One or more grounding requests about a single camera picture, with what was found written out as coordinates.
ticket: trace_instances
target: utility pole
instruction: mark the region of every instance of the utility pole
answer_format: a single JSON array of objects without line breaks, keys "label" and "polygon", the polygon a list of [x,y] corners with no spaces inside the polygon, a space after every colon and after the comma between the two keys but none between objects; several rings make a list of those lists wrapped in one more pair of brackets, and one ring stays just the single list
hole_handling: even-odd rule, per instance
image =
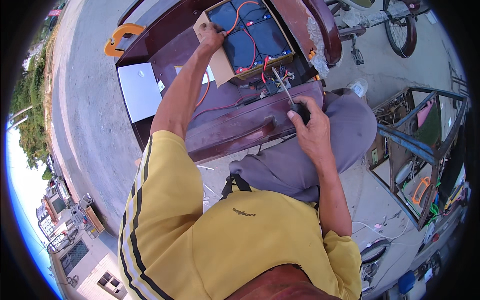
[{"label": "utility pole", "polygon": [[10,129],[12,129],[13,127],[18,126],[18,124],[25,122],[27,119],[28,119],[28,116],[26,116],[25,118],[23,118],[23,119],[21,119],[20,121],[16,122],[14,125],[10,126],[10,127],[7,129],[7,132],[10,131]]},{"label": "utility pole", "polygon": [[17,112],[17,113],[14,114],[13,116],[11,116],[10,119],[8,119],[8,122],[7,122],[7,123],[11,122],[16,116],[20,115],[20,114],[23,113],[23,112],[26,112],[27,110],[31,109],[32,107],[33,107],[33,105],[30,105],[29,107],[20,110],[19,112]]}]

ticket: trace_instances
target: man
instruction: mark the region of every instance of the man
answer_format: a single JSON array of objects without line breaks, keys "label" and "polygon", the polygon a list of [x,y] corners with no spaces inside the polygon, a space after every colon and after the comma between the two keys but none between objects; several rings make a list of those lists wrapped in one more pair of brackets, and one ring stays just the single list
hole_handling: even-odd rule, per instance
[{"label": "man", "polygon": [[337,170],[365,153],[376,124],[355,94],[327,93],[329,116],[297,97],[308,124],[289,111],[297,137],[232,162],[226,199],[202,215],[184,139],[220,30],[201,26],[153,119],[120,227],[123,282],[140,299],[358,299],[361,259]]}]

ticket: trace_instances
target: bicycle pedal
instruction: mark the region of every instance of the bicycle pedal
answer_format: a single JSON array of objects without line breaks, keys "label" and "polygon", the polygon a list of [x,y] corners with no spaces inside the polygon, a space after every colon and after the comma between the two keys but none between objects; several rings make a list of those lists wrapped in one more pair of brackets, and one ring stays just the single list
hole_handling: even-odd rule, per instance
[{"label": "bicycle pedal", "polygon": [[360,52],[359,49],[353,48],[352,51],[351,51],[351,53],[352,53],[353,61],[355,62],[355,64],[356,64],[357,66],[360,66],[360,65],[364,64],[363,56],[362,56],[362,54],[361,54],[361,52]]}]

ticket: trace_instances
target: asphalt road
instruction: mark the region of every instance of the asphalt road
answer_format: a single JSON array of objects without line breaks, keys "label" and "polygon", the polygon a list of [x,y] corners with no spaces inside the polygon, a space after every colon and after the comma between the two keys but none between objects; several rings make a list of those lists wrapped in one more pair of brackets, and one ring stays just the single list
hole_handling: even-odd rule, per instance
[{"label": "asphalt road", "polygon": [[[78,197],[89,192],[118,234],[141,156],[120,93],[114,59],[103,47],[132,0],[71,0],[54,50],[52,122]],[[151,6],[142,4],[139,16]]]}]

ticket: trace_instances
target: sky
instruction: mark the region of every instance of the sky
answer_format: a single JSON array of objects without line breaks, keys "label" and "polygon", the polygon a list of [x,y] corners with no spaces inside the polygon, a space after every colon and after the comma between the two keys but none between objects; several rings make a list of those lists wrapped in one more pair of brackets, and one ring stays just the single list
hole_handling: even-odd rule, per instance
[{"label": "sky", "polygon": [[7,133],[7,173],[13,210],[30,254],[47,282],[61,298],[55,279],[48,269],[50,260],[43,244],[48,243],[48,240],[38,227],[36,218],[36,209],[41,206],[48,182],[42,180],[46,165],[42,163],[38,165],[38,169],[30,170],[27,156],[19,141],[18,130],[10,130]]}]

